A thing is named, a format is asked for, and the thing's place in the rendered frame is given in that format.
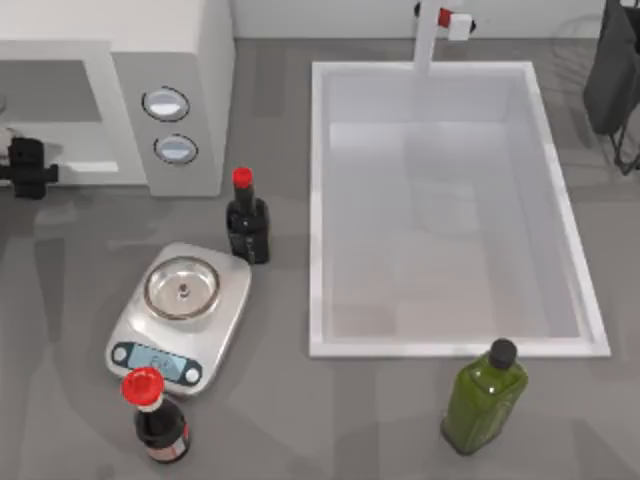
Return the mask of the square dark bottle red cap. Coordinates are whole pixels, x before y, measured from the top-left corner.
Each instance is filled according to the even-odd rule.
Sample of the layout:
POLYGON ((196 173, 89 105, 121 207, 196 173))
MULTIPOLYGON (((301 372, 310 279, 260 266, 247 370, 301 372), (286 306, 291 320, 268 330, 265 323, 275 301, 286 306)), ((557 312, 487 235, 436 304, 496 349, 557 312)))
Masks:
POLYGON ((234 198, 226 207, 226 229, 231 253, 251 265, 270 260, 270 219, 266 202, 257 197, 253 172, 237 167, 232 172, 234 198))

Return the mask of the white sink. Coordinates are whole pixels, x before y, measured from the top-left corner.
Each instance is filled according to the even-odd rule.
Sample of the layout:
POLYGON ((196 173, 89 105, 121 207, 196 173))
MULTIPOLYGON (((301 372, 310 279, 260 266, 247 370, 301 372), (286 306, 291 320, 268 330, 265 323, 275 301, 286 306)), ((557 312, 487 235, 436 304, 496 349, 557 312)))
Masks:
POLYGON ((316 62, 309 353, 611 353, 533 65, 316 62))

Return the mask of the silver kitchen scale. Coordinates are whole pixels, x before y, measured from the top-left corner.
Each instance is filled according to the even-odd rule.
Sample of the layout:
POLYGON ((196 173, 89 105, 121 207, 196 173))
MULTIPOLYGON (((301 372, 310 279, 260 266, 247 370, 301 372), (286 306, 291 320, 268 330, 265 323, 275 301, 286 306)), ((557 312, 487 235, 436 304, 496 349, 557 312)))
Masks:
POLYGON ((175 242, 137 283, 105 348, 108 370, 160 371, 165 391, 193 397, 216 377, 240 324, 252 283, 242 258, 175 242))

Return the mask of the round grey microwave knob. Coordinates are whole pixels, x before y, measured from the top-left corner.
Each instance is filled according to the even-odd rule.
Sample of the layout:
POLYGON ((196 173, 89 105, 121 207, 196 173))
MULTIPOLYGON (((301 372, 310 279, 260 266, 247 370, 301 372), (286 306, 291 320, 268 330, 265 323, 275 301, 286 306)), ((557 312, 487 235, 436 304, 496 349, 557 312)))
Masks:
POLYGON ((188 115, 190 104, 183 93, 163 86, 142 96, 142 108, 157 121, 177 122, 188 115))
POLYGON ((189 137, 173 134, 154 142, 154 153, 170 165, 186 165, 196 159, 198 146, 189 137))

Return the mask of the pale microwave oven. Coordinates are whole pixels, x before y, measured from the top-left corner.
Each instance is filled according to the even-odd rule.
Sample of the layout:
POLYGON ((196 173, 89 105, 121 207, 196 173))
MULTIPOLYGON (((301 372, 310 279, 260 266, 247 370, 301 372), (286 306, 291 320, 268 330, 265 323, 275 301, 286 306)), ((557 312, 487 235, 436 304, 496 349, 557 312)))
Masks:
POLYGON ((155 197, 221 189, 235 46, 229 0, 0 0, 0 165, 14 137, 45 145, 50 186, 144 186, 155 197), (160 122, 142 108, 168 86, 190 104, 160 122), (195 160, 154 153, 189 137, 195 160))

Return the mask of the green bottle black cap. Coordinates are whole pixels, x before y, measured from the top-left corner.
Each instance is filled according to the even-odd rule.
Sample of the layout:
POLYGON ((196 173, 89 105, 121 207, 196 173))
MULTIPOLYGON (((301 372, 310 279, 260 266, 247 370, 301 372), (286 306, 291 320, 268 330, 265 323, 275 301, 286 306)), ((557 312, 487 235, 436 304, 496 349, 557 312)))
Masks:
POLYGON ((496 439, 528 385, 516 344, 494 340, 455 377, 440 430, 460 455, 470 456, 496 439))

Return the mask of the tall white tap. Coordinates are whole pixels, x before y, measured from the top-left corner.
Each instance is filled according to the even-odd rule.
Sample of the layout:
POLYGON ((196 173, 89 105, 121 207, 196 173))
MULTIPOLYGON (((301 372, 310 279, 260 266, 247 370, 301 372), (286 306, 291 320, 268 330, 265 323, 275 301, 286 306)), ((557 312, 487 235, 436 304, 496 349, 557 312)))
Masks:
POLYGON ((453 11, 445 0, 417 0, 413 13, 417 21, 413 66, 418 75, 427 76, 431 67, 435 41, 440 28, 449 41, 466 41, 477 28, 469 13, 453 11))

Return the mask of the round dark bottle red cap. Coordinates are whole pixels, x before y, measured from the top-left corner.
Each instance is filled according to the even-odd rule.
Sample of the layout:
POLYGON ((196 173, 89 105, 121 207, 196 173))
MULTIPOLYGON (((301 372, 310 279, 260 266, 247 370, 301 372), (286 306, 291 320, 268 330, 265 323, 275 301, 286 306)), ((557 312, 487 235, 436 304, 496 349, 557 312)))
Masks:
POLYGON ((154 367, 134 368, 121 382, 122 397, 136 409, 137 438, 153 461, 171 464, 188 453, 191 437, 186 416, 164 389, 164 377, 154 367))

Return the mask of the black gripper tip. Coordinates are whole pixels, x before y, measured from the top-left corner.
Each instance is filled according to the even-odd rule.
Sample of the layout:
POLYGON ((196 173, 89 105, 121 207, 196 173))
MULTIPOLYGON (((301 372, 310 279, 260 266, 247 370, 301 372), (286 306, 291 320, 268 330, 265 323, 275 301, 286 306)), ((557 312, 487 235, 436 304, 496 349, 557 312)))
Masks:
POLYGON ((0 165, 0 180, 11 183, 16 198, 41 200, 47 185, 59 180, 57 164, 45 165, 45 145, 36 138, 14 137, 8 146, 8 164, 0 165))

